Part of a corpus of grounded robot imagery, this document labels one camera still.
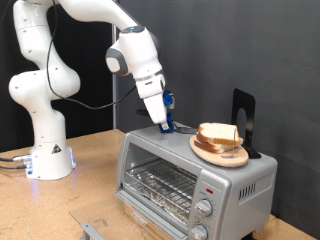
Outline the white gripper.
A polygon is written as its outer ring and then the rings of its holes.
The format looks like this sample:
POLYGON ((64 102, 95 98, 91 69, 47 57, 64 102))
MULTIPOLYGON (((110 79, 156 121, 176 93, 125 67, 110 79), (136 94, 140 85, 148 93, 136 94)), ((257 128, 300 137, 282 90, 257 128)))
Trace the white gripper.
POLYGON ((160 129, 167 131, 170 129, 167 123, 167 111, 164 105, 162 94, 156 94, 143 99, 151 120, 155 124, 160 124, 160 129))

